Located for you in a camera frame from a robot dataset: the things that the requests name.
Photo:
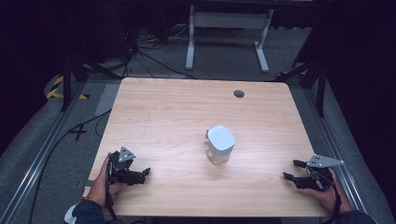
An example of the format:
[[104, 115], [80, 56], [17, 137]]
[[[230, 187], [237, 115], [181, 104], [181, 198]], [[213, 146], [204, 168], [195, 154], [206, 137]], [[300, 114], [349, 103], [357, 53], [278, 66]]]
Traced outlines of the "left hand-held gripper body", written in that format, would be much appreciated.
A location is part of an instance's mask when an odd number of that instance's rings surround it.
[[135, 154], [126, 147], [111, 153], [107, 164], [107, 184], [119, 182], [130, 186], [134, 179], [143, 178], [142, 172], [130, 170], [134, 158]]

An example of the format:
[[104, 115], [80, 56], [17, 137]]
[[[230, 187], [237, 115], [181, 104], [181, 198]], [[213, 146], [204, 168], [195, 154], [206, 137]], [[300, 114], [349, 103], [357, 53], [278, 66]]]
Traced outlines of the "clear jar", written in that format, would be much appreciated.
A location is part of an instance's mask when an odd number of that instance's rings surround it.
[[232, 151], [233, 147], [218, 149], [211, 142], [208, 142], [206, 156], [212, 164], [218, 165], [227, 162], [230, 159]]

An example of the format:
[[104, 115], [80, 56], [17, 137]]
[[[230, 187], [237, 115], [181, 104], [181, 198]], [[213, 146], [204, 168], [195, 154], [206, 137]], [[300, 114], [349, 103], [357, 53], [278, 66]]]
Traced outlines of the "person's right hand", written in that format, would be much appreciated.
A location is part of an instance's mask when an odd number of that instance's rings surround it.
[[[349, 212], [353, 210], [352, 205], [350, 204], [348, 197], [344, 191], [344, 188], [342, 187], [335, 171], [333, 169], [330, 170], [332, 174], [332, 178], [335, 184], [335, 187], [338, 191], [338, 194], [340, 195], [341, 199], [341, 205], [339, 208], [339, 215], [344, 214], [345, 212]], [[331, 213], [335, 209], [335, 202], [336, 202], [336, 196], [335, 196], [335, 190], [333, 188], [328, 188], [324, 191], [317, 191], [313, 189], [301, 189], [301, 192], [307, 196], [310, 196], [311, 198], [314, 198], [321, 202], [321, 204], [328, 209]]]

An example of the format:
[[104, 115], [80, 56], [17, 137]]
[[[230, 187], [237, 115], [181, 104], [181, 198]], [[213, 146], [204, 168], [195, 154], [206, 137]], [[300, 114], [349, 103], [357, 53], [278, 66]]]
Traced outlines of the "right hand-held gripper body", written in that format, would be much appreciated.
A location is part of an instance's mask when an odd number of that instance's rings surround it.
[[307, 177], [296, 177], [295, 186], [297, 189], [314, 189], [324, 191], [334, 186], [334, 181], [330, 168], [344, 165], [343, 160], [337, 160], [322, 155], [314, 154], [309, 161], [305, 171]]

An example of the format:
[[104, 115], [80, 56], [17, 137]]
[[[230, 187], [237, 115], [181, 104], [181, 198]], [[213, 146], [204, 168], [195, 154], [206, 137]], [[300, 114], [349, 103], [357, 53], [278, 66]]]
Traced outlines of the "yellow black floor tape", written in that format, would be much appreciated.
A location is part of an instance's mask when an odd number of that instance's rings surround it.
[[59, 87], [63, 84], [64, 77], [59, 75], [53, 82], [49, 92], [47, 93], [47, 98], [58, 98], [63, 99], [64, 95], [58, 92]]

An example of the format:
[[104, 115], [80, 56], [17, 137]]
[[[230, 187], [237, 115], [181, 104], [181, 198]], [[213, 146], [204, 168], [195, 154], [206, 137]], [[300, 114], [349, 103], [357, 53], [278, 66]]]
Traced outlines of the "white square lid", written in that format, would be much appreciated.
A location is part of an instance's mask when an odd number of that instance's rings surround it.
[[205, 138], [211, 151], [226, 154], [233, 150], [235, 138], [233, 134], [224, 126], [218, 125], [206, 131]]

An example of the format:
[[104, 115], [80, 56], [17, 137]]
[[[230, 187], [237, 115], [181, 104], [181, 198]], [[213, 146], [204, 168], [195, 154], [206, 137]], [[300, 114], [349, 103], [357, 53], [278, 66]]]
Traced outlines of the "white desk frame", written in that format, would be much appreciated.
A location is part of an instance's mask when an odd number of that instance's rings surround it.
[[270, 28], [274, 11], [269, 9], [263, 14], [246, 14], [231, 12], [201, 12], [196, 11], [195, 6], [190, 6], [189, 16], [189, 44], [185, 68], [191, 70], [194, 61], [194, 29], [195, 28], [233, 28], [233, 29], [250, 29], [260, 30], [261, 37], [253, 43], [256, 55], [264, 73], [269, 72], [269, 66], [266, 61], [263, 45]]

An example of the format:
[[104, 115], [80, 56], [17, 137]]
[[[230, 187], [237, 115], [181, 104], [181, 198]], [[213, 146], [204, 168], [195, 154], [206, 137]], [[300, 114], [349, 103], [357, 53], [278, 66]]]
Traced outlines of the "person's left hand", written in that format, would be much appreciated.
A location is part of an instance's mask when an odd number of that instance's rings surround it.
[[107, 177], [107, 164], [109, 161], [109, 157], [103, 162], [103, 165], [100, 169], [99, 175], [95, 178], [92, 183], [92, 187], [90, 192], [88, 193], [87, 199], [93, 201], [100, 206], [104, 207], [106, 205], [106, 194], [109, 193], [111, 196], [116, 195], [125, 184], [116, 182], [109, 187], [106, 186], [106, 177]]

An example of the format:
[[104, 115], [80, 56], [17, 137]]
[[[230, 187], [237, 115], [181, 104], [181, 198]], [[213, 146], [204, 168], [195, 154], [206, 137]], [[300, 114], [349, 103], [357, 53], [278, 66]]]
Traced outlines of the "black stand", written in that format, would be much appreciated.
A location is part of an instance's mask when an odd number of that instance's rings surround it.
[[63, 107], [61, 109], [64, 112], [67, 107], [70, 105], [72, 101], [72, 84], [71, 84], [71, 76], [74, 76], [77, 82], [86, 82], [88, 80], [88, 72], [84, 68], [84, 64], [90, 66], [93, 70], [98, 71], [99, 73], [110, 77], [112, 79], [121, 79], [120, 76], [117, 76], [107, 68], [104, 68], [99, 63], [96, 63], [92, 60], [89, 60], [79, 54], [71, 53], [68, 54], [62, 66], [62, 75], [64, 77], [64, 99], [63, 99]]
[[316, 98], [316, 109], [318, 114], [323, 118], [323, 104], [324, 104], [324, 94], [326, 86], [326, 68], [322, 61], [304, 63], [287, 73], [280, 73], [274, 79], [274, 82], [283, 82], [289, 78], [297, 76], [305, 72], [304, 77], [300, 81], [300, 86], [303, 89], [311, 89], [315, 83], [317, 86], [317, 98]]

